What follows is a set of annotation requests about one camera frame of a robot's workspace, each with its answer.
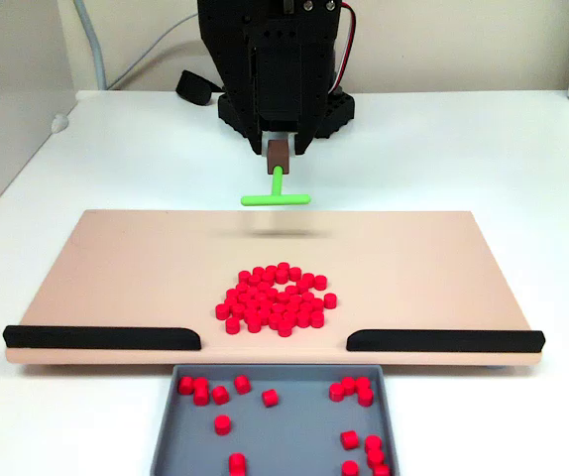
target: red wire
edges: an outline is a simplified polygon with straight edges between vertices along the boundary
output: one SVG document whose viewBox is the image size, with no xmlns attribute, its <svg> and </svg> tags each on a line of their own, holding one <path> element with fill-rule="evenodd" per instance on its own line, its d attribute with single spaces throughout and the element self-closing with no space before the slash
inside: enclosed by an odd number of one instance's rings
<svg viewBox="0 0 569 476">
<path fill-rule="evenodd" d="M 335 91 L 335 89 L 338 88 L 340 82 L 342 81 L 342 77 L 344 76 L 344 71 L 346 70 L 346 64 L 348 63 L 348 59 L 351 55 L 351 50 L 353 48 L 353 41 L 355 40 L 355 28 L 357 27 L 357 17 L 355 16 L 355 11 L 353 10 L 353 8 L 346 2 L 342 2 L 342 8 L 346 8 L 351 13 L 351 29 L 348 38 L 348 43 L 346 44 L 346 53 L 344 54 L 344 60 L 340 65 L 340 70 L 338 71 L 335 85 L 331 88 L 329 93 Z"/>
</svg>

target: gray tray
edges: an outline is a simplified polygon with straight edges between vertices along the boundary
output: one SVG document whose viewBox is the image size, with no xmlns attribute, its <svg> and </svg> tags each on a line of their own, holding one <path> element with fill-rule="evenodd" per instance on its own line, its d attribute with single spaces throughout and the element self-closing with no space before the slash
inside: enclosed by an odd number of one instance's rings
<svg viewBox="0 0 569 476">
<path fill-rule="evenodd" d="M 244 374 L 252 391 L 238 395 L 233 385 Z M 210 399 L 197 407 L 192 396 L 182 396 L 176 387 L 183 375 L 205 377 L 210 391 L 224 385 L 228 404 L 218 406 Z M 342 378 L 368 377 L 375 402 L 364 408 L 357 396 L 331 402 L 328 387 Z M 276 389 L 280 402 L 265 408 L 264 390 Z M 214 418 L 227 415 L 232 431 L 214 432 Z M 360 447 L 342 448 L 340 433 L 355 430 Z M 366 464 L 364 439 L 377 434 L 384 441 L 391 474 L 398 475 L 397 456 L 382 368 L 377 365 L 177 365 L 162 423 L 151 474 L 153 476 L 224 476 L 229 474 L 228 457 L 242 452 L 247 458 L 247 476 L 340 476 L 341 465 L 354 460 L 360 475 L 372 474 Z"/>
</svg>

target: white table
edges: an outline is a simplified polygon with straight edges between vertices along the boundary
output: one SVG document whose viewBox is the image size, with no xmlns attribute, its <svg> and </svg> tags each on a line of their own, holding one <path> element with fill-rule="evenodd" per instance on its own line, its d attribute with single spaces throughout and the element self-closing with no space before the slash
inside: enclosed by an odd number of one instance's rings
<svg viewBox="0 0 569 476">
<path fill-rule="evenodd" d="M 171 367 L 21 367 L 17 323 L 86 208 L 238 209 L 264 159 L 173 93 L 81 93 L 0 198 L 0 476 L 145 475 Z M 469 209 L 533 328 L 535 368 L 388 368 L 401 473 L 569 472 L 569 100 L 563 92 L 359 95 L 284 179 L 311 208 Z"/>
</svg>

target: beige board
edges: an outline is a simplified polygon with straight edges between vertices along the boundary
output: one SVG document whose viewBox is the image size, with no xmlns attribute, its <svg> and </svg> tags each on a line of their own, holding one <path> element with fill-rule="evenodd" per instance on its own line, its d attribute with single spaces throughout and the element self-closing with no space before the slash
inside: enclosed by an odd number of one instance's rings
<svg viewBox="0 0 569 476">
<path fill-rule="evenodd" d="M 320 329 L 228 335 L 214 306 L 240 270 L 328 277 Z M 36 364 L 521 365 L 540 353 L 348 352 L 359 329 L 529 330 L 470 212 L 88 210 L 21 324 L 188 327 L 200 351 L 7 349 Z"/>
</svg>

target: green handle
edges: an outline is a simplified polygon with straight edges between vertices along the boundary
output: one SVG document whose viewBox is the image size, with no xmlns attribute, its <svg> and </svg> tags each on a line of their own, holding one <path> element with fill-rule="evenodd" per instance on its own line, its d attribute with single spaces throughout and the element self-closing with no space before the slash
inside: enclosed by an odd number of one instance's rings
<svg viewBox="0 0 569 476">
<path fill-rule="evenodd" d="M 274 167 L 274 181 L 271 195 L 246 195 L 241 198 L 244 206 L 307 205 L 311 197 L 307 194 L 283 195 L 283 168 Z"/>
</svg>

